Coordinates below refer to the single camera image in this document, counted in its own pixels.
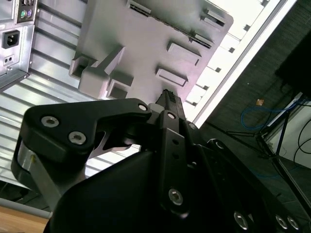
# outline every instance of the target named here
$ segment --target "bolt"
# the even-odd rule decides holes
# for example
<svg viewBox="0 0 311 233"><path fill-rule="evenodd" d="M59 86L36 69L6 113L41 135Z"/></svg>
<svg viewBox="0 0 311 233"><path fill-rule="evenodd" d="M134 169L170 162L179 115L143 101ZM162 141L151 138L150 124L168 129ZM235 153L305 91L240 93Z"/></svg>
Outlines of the bolt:
<svg viewBox="0 0 311 233"><path fill-rule="evenodd" d="M41 123L45 127L54 128L59 125L58 119L51 117L51 116L45 116L41 119Z"/></svg>
<svg viewBox="0 0 311 233"><path fill-rule="evenodd" d="M195 127L195 125L194 125L193 123L190 123L189 126L190 126L190 128L192 128L193 130L196 129L196 127Z"/></svg>
<svg viewBox="0 0 311 233"><path fill-rule="evenodd" d="M276 215L276 221L283 229L287 229L286 222L279 215Z"/></svg>
<svg viewBox="0 0 311 233"><path fill-rule="evenodd" d="M143 110L143 111L147 111L148 108L145 105L139 104L138 107Z"/></svg>
<svg viewBox="0 0 311 233"><path fill-rule="evenodd" d="M295 222L295 220L292 217L288 216L287 220L289 221L292 227L294 227L296 230L299 230L298 224Z"/></svg>
<svg viewBox="0 0 311 233"><path fill-rule="evenodd" d="M175 205L181 205L184 200L181 193L174 188L169 190L169 198Z"/></svg>
<svg viewBox="0 0 311 233"><path fill-rule="evenodd" d="M86 142L86 136L81 132L74 131L69 134L69 141L73 144L82 145Z"/></svg>
<svg viewBox="0 0 311 233"><path fill-rule="evenodd" d="M234 219L237 222L237 224L243 229L247 230L248 229L248 224L246 219L244 218L243 215L241 215L239 212L234 212Z"/></svg>
<svg viewBox="0 0 311 233"><path fill-rule="evenodd" d="M216 142L216 146L222 150L224 149L218 142Z"/></svg>
<svg viewBox="0 0 311 233"><path fill-rule="evenodd" d="M169 117L172 118L172 119L176 118L172 113L167 113L167 115L169 115Z"/></svg>

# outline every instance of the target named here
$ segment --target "rectangular slot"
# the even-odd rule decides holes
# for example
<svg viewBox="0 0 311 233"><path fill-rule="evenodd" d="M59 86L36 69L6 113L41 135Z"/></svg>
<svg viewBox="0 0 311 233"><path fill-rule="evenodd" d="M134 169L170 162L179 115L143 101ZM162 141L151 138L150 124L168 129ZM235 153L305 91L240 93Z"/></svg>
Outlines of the rectangular slot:
<svg viewBox="0 0 311 233"><path fill-rule="evenodd" d="M175 75L167 70L164 70L162 68L158 68L156 72L156 76L159 78L164 79L165 81L168 81L170 83L177 84L179 86L184 86L185 83L188 81L187 78L183 78L181 76Z"/></svg>
<svg viewBox="0 0 311 233"><path fill-rule="evenodd" d="M206 9L206 15L204 17L204 21L206 23L214 22L221 27L223 27L225 25L225 19L224 18L222 18L218 14L216 14L210 10L207 10L207 9Z"/></svg>
<svg viewBox="0 0 311 233"><path fill-rule="evenodd" d="M201 59L201 56L173 42L169 45L168 52L174 57L187 61L195 66Z"/></svg>
<svg viewBox="0 0 311 233"><path fill-rule="evenodd" d="M151 10L138 4L137 2L129 0L127 4L130 9L140 13L141 15L146 16L146 17L150 16Z"/></svg>
<svg viewBox="0 0 311 233"><path fill-rule="evenodd" d="M195 34L194 37L191 37L191 43L192 42L196 42L196 43L199 43L200 45L203 45L204 47L210 49L214 43L209 41L208 39L202 37L201 35L199 34Z"/></svg>

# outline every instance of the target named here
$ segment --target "black cable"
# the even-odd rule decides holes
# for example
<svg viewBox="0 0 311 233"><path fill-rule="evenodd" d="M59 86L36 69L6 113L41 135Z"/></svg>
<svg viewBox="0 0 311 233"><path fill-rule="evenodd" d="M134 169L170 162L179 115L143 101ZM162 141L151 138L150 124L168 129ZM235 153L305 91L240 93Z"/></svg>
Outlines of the black cable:
<svg viewBox="0 0 311 233"><path fill-rule="evenodd" d="M301 148L301 145L300 145L300 137L302 135L302 132L303 130L305 129L305 127L311 122L311 119L307 121L307 123L302 127L300 133L299 133L299 137L298 137L298 149L300 149L302 152L304 152L305 154L311 154L311 152L307 152L307 151L304 151L302 148Z"/></svg>
<svg viewBox="0 0 311 233"><path fill-rule="evenodd" d="M25 203L23 203L23 205L26 205L27 203L31 202L32 200L36 199L40 197L40 195L35 196L34 198L29 199L28 201L26 201Z"/></svg>
<svg viewBox="0 0 311 233"><path fill-rule="evenodd" d="M268 119L266 120L266 122L262 125L262 127L259 129L259 131L257 133L260 133L268 124L269 120L270 120L270 117L272 115L272 112L270 112L269 116L268 116Z"/></svg>
<svg viewBox="0 0 311 233"><path fill-rule="evenodd" d="M305 107L311 107L311 105L307 105L307 104L297 104L299 106L305 106Z"/></svg>
<svg viewBox="0 0 311 233"><path fill-rule="evenodd" d="M47 209L47 208L49 208L49 206L47 206L47 207L44 207L43 209L41 209L41 210L45 210L45 209Z"/></svg>
<svg viewBox="0 0 311 233"><path fill-rule="evenodd" d="M308 140L304 141L304 142L300 145L300 147L297 148L297 150L296 150L296 152L295 152L295 154L294 154L294 159L293 159L293 162L294 162L295 166L300 166L300 165L298 165L298 164L296 163L297 152L298 152L299 150L301 150L301 146L303 146L304 144L306 144L306 143L309 142L309 141L311 141L311 138L309 138Z"/></svg>

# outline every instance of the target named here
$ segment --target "floor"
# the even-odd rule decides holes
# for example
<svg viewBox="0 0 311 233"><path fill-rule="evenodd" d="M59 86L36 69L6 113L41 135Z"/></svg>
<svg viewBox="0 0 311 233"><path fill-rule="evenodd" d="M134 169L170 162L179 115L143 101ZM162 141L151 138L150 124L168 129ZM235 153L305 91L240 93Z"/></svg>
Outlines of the floor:
<svg viewBox="0 0 311 233"><path fill-rule="evenodd" d="M255 106L256 101L260 99L264 100L263 106L266 108L283 109L291 101L295 90L284 84L283 80L275 75L275 71L309 30L311 30L311 1L298 0L202 127L205 140L217 138L223 141L273 194L280 194L278 197L280 202L308 229L307 218L299 203L287 184L277 175L269 160L260 158L260 153L214 129L210 124L224 131L255 133L258 129L248 130L241 124L241 113L246 108ZM269 112L252 111L245 115L244 121L247 126L253 127L263 124L268 117ZM239 139L258 148L255 139L251 137ZM284 163L288 169L294 167L291 161ZM311 198L311 171L298 168L291 174L306 196Z"/></svg>

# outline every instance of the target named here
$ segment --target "blue cable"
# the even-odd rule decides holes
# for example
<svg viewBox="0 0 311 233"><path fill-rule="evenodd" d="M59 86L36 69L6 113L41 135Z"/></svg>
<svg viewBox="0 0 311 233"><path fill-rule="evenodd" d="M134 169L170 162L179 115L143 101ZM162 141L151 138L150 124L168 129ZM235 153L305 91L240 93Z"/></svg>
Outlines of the blue cable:
<svg viewBox="0 0 311 233"><path fill-rule="evenodd" d="M244 123L244 115L246 113L255 111L255 110L259 110L259 111L265 111L265 112L270 112L270 113L280 113L283 111L288 111L293 109L294 107L296 107L298 104L300 103L304 103L305 101L310 101L310 100L304 100L304 101L300 101L300 102L294 102L290 107L285 108L285 109L269 109L269 108L265 108L265 107L258 107L258 106L254 106L254 107L250 107L250 108L246 108L242 113L241 113L241 124L243 125L244 128L248 129L248 130L258 130L261 129L262 127L270 124L270 122L268 122L267 124L262 124L262 125L258 125L255 127L249 127L247 125L245 125Z"/></svg>
<svg viewBox="0 0 311 233"><path fill-rule="evenodd" d="M295 166L294 168L288 170L288 172L291 172L295 169L299 168L298 166ZM256 173L253 169L250 169L250 171L257 177L257 178L278 178L278 177L281 177L280 175L275 175L275 176L263 176L259 173Z"/></svg>

